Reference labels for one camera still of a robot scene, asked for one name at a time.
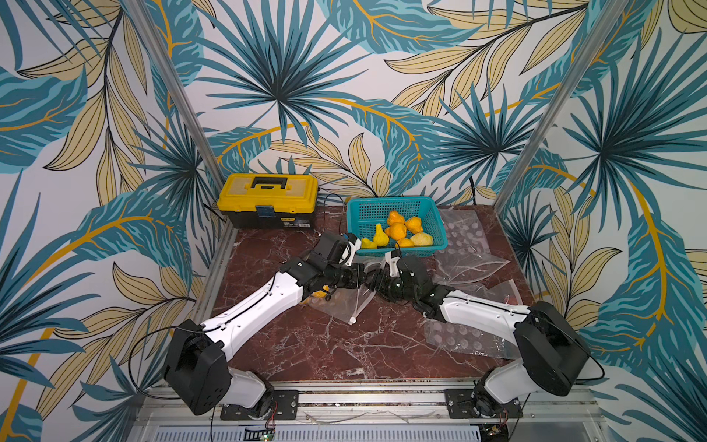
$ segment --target toolbox handle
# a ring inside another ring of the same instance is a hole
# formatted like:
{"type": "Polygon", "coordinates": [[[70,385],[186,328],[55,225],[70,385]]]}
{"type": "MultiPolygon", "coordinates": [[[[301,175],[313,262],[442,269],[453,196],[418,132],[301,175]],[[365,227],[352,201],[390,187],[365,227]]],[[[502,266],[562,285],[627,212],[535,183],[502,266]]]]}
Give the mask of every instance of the toolbox handle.
{"type": "Polygon", "coordinates": [[[270,184],[280,185],[280,188],[284,189],[287,186],[287,177],[255,177],[250,188],[254,189],[260,186],[261,189],[272,189],[274,186],[268,186],[270,184]]]}

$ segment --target blue plastic basket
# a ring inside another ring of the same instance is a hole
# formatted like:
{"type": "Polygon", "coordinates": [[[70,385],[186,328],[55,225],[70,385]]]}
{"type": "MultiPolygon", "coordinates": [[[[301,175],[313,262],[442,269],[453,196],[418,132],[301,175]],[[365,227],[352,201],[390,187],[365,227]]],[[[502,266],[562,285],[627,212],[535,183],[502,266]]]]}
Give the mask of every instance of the blue plastic basket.
{"type": "MultiPolygon", "coordinates": [[[[440,212],[434,200],[429,197],[395,197],[395,198],[358,198],[349,201],[346,209],[346,222],[349,232],[359,238],[373,240],[375,225],[380,224],[383,230],[387,227],[388,214],[397,210],[405,219],[419,216],[422,229],[432,235],[433,245],[427,247],[407,247],[402,249],[406,255],[431,256],[437,250],[447,247],[447,233],[442,223],[440,212]]],[[[383,256],[394,249],[395,242],[390,240],[388,248],[361,249],[356,252],[361,256],[383,256]]]]}

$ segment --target yellow toolbox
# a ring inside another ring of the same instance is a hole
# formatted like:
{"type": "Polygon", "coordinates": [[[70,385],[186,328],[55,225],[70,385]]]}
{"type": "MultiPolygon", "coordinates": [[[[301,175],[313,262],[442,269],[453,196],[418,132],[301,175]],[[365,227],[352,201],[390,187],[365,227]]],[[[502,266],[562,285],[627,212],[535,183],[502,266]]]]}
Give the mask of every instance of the yellow toolbox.
{"type": "Polygon", "coordinates": [[[217,204],[237,228],[314,228],[318,187],[311,175],[234,173],[217,204]]]}

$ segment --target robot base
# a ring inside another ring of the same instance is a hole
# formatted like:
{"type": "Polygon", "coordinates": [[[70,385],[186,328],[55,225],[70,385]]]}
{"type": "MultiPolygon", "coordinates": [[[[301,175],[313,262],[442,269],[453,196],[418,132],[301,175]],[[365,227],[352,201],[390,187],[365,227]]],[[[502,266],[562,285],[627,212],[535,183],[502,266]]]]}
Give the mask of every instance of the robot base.
{"type": "Polygon", "coordinates": [[[299,392],[297,390],[269,390],[252,408],[223,404],[221,408],[221,420],[242,421],[246,418],[267,420],[272,413],[273,407],[276,405],[275,420],[293,421],[297,417],[298,399],[299,392]]]}

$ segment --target black mounting plate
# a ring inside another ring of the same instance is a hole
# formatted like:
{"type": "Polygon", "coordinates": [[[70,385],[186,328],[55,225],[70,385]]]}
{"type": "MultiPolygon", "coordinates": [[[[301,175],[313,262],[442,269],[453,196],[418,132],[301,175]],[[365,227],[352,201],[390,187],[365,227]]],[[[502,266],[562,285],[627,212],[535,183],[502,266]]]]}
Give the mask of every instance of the black mounting plate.
{"type": "MultiPolygon", "coordinates": [[[[444,400],[447,405],[450,419],[476,419],[472,414],[472,395],[473,389],[450,389],[444,390],[444,400]]],[[[520,402],[514,401],[504,404],[503,408],[508,410],[509,419],[518,419],[522,417],[520,402]]]]}
{"type": "MultiPolygon", "coordinates": [[[[297,390],[275,390],[272,393],[272,400],[277,404],[275,421],[293,421],[297,417],[297,405],[300,392],[297,390]]],[[[243,408],[240,405],[224,404],[221,408],[222,421],[242,421],[249,419],[250,408],[243,408]]],[[[272,411],[266,413],[267,419],[272,411]]]]}

